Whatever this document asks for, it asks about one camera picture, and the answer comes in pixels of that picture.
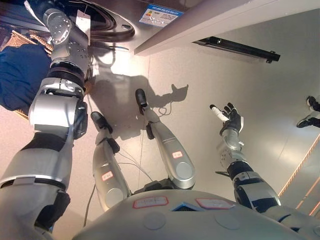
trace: orange rope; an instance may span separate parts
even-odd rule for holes
[[[281,191],[279,192],[278,196],[280,197],[282,194],[284,194],[284,192],[287,190],[288,186],[291,184],[291,182],[293,181],[293,179],[295,178],[295,176],[297,175],[297,173],[300,171],[300,169],[302,168],[303,164],[306,162],[306,160],[309,158],[309,156],[311,155],[312,151],[315,149],[315,147],[317,146],[318,142],[320,141],[320,134],[316,137],[316,139],[314,140],[313,144],[311,145],[311,147],[309,148],[308,152],[305,154],[303,160],[300,162],[300,164],[298,165],[298,167],[295,169],[295,171],[293,172],[293,174],[291,175],[291,177],[289,178],[289,180],[286,182],[286,184],[284,185],[284,187],[281,189]]]
[[[306,193],[306,195],[304,196],[304,198],[299,202],[299,204],[296,206],[295,209],[298,209],[301,207],[301,205],[304,203],[304,201],[306,200],[306,198],[309,196],[309,194],[311,193],[311,191],[315,188],[315,186],[318,184],[318,182],[320,182],[320,177],[318,177],[317,180],[315,180],[315,182],[313,183],[313,185],[310,187],[309,191]]]
[[[318,202],[317,205],[315,205],[314,209],[312,209],[312,211],[309,213],[309,216],[311,216],[311,215],[317,210],[317,208],[319,207],[319,205],[320,205],[320,201]]]

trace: red label sticker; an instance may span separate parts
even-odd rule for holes
[[[149,208],[149,207],[156,207],[156,206],[165,206],[168,203],[169,201],[165,196],[149,196],[146,198],[135,200],[133,203],[133,208],[141,209],[141,208]]]
[[[195,200],[204,209],[230,209],[235,206],[223,199],[196,198]]]
[[[106,181],[109,178],[112,178],[114,175],[112,174],[112,171],[108,171],[105,174],[102,175],[102,181]]]
[[[183,156],[183,154],[181,151],[176,151],[176,152],[172,153],[172,156],[174,159],[178,159],[178,158],[181,158]]]

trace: blue fabric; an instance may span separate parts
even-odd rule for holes
[[[28,114],[50,63],[41,45],[7,46],[0,52],[0,105]]]

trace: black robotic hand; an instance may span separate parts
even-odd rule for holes
[[[223,121],[220,136],[226,129],[232,129],[238,133],[241,132],[244,126],[244,117],[239,115],[237,109],[232,103],[229,102],[227,106],[224,107],[223,111],[213,104],[210,105],[210,109],[220,120]]]

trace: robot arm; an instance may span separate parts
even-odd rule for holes
[[[231,103],[224,108],[225,111],[220,111],[214,105],[210,108],[225,121],[220,131],[222,142],[217,150],[220,153],[220,162],[232,180],[235,200],[259,213],[281,205],[276,192],[250,167],[241,152],[239,133],[243,127],[243,117]]]
[[[34,138],[0,179],[0,239],[52,239],[48,231],[70,202],[73,142],[87,129],[88,38],[62,11],[45,6],[34,11],[52,35],[52,63],[29,110]]]
[[[248,164],[241,152],[243,143],[239,141],[239,133],[243,127],[243,117],[237,109],[231,103],[228,103],[224,111],[215,105],[211,105],[210,109],[224,122],[220,131],[222,142],[217,146],[217,150],[220,153],[220,162],[232,180],[235,200],[276,220],[306,239],[319,239],[319,221],[296,209],[282,206],[272,187]]]

